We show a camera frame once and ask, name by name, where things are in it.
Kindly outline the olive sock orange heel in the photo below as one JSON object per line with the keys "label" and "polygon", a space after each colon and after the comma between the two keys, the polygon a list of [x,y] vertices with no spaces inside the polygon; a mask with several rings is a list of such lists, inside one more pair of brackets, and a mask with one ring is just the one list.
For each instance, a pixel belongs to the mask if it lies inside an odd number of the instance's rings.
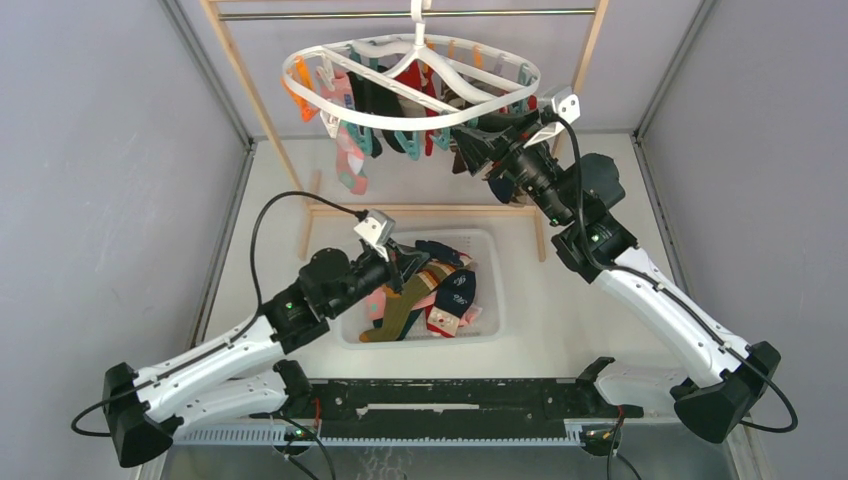
{"label": "olive sock orange heel", "polygon": [[363,343],[399,341],[406,336],[416,320],[424,318],[426,323],[432,305],[413,310],[414,304],[431,292],[436,292],[446,277],[460,269],[468,268],[431,261],[404,285],[402,292],[393,292],[387,286],[381,287],[387,295],[384,317],[373,323],[371,329],[361,333],[359,340]]}

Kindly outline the navy sock white lettering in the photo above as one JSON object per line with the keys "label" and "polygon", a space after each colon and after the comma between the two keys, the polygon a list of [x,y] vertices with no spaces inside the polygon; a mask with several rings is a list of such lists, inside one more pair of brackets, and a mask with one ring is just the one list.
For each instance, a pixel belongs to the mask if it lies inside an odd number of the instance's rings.
{"label": "navy sock white lettering", "polygon": [[476,273],[460,269],[446,277],[436,289],[426,326],[430,332],[454,338],[476,296]]}

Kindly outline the navy sock striped cuff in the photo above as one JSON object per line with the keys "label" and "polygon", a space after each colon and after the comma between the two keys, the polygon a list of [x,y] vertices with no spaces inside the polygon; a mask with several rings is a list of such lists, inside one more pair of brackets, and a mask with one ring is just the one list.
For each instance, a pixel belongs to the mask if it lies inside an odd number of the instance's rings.
{"label": "navy sock striped cuff", "polygon": [[417,240],[415,248],[427,253],[434,261],[461,268],[472,264],[473,258],[467,253],[433,240]]}

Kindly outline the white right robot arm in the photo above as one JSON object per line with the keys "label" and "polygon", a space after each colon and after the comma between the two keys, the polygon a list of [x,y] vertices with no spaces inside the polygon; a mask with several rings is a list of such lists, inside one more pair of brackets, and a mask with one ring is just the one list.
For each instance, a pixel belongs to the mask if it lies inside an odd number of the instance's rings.
{"label": "white right robot arm", "polygon": [[469,171],[512,179],[557,228],[552,244],[563,264],[627,307],[679,361],[665,370],[598,359],[583,373],[589,382],[578,388],[579,406],[592,416],[615,405],[672,413],[699,438],[723,442],[775,389],[780,353],[732,333],[657,268],[612,215],[625,192],[611,157],[577,153],[562,167],[533,133],[530,126],[452,131]]}

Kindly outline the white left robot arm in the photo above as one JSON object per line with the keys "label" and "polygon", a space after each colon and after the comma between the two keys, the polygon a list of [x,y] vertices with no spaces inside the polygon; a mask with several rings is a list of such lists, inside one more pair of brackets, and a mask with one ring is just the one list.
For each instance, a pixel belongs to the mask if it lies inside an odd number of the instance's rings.
{"label": "white left robot arm", "polygon": [[369,246],[351,260],[336,248],[315,253],[297,279],[229,332],[162,363],[125,362],[104,374],[102,411],[123,468],[144,464],[203,422],[280,409],[290,417],[311,407],[311,388],[270,372],[237,375],[282,360],[329,330],[329,322],[384,285],[399,290],[429,254],[392,243],[383,258]]}

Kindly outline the white round clip hanger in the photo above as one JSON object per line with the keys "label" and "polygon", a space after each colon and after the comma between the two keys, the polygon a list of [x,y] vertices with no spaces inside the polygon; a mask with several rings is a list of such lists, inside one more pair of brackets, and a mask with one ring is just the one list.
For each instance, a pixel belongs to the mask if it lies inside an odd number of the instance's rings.
{"label": "white round clip hanger", "polygon": [[[533,96],[540,71],[530,60],[487,44],[427,31],[430,2],[407,12],[414,30],[322,44],[289,55],[281,82],[307,117],[321,116],[328,130],[359,126],[392,131],[434,131],[497,113]],[[390,101],[418,108],[375,113],[355,102],[343,82],[360,81]]]}

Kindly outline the white plastic basket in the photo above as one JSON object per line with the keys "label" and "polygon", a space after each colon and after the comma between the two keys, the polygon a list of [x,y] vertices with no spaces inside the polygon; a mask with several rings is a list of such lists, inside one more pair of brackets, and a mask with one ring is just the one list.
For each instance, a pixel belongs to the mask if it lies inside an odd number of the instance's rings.
{"label": "white plastic basket", "polygon": [[391,342],[364,342],[360,335],[382,325],[385,294],[378,290],[342,314],[331,324],[339,342],[349,349],[407,348],[493,341],[500,337],[507,321],[504,286],[494,237],[482,229],[438,229],[406,231],[393,236],[397,242],[413,246],[416,241],[435,241],[470,256],[468,266],[475,273],[474,301],[459,320],[453,335],[442,329],[447,321],[432,314],[437,294],[432,292],[414,305],[401,338]]}

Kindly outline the metal hanging rod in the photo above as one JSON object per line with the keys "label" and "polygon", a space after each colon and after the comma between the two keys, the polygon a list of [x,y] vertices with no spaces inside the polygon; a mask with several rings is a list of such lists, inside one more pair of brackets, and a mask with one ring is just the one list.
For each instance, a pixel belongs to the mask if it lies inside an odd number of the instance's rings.
{"label": "metal hanging rod", "polygon": [[[594,16],[591,8],[567,9],[526,9],[526,10],[445,10],[423,11],[419,19],[461,18],[461,17],[508,17],[508,16]],[[415,17],[402,11],[361,11],[336,13],[221,13],[217,18],[222,22],[236,21],[286,21],[286,20],[326,20],[326,19],[376,19]]]}

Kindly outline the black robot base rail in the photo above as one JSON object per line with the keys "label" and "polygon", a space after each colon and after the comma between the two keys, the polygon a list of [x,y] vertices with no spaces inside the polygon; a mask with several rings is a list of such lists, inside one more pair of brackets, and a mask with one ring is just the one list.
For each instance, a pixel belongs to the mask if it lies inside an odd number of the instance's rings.
{"label": "black robot base rail", "polygon": [[316,422],[325,441],[577,442],[570,425],[640,418],[587,374],[576,378],[327,379],[275,412]]}

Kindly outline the wooden hanging rack frame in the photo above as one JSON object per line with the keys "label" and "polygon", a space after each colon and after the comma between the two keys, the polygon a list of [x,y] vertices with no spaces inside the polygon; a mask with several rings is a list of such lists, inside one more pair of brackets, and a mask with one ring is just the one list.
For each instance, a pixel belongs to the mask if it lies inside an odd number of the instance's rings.
{"label": "wooden hanging rack frame", "polygon": [[[264,1],[200,1],[207,18],[215,31],[219,42],[221,43],[225,54],[230,61],[240,83],[243,87],[254,112],[256,113],[259,123],[262,126],[262,129],[266,136],[268,137],[268,141],[271,142],[272,147],[276,151],[279,160],[281,161],[283,167],[286,169],[286,172],[295,187],[302,187],[302,183],[298,177],[298,174],[283,146],[282,140],[278,135],[278,129],[273,123],[272,117],[269,114],[258,90],[257,87],[249,73],[249,70],[246,67],[246,64],[239,52],[234,37],[230,29],[225,25],[226,22],[222,22],[217,18],[218,14],[221,14],[220,9],[217,7],[219,3],[238,3],[238,2],[246,2],[246,3],[257,3]],[[582,48],[582,53],[580,56],[580,60],[575,67],[573,84],[571,87],[578,94],[583,87],[585,82],[586,73],[588,71],[588,66],[592,59],[592,55],[595,49],[595,45],[597,42],[597,37],[599,35],[600,29],[603,24],[604,17],[607,12],[609,1],[597,1],[596,6],[591,9],[595,9],[597,13],[592,17],[589,28],[587,30],[586,39]],[[538,105],[539,102],[542,101],[542,96],[539,93],[535,93],[537,96]],[[328,134],[332,137],[336,134],[336,129],[328,130]],[[547,258],[547,252],[545,247],[545,240],[542,238],[544,233],[543,227],[543,214],[539,207],[531,207],[531,206],[523,206],[521,208],[513,208],[508,206],[495,206],[495,205],[472,205],[472,204],[353,204],[352,207],[360,207],[365,209],[376,209],[381,210],[388,215],[397,215],[397,216],[455,216],[455,217],[467,217],[467,216],[491,216],[491,217],[507,217],[507,216],[518,216],[518,217],[532,217],[535,225],[535,235],[536,235],[536,243],[537,243],[537,252],[539,262],[544,262]]]}

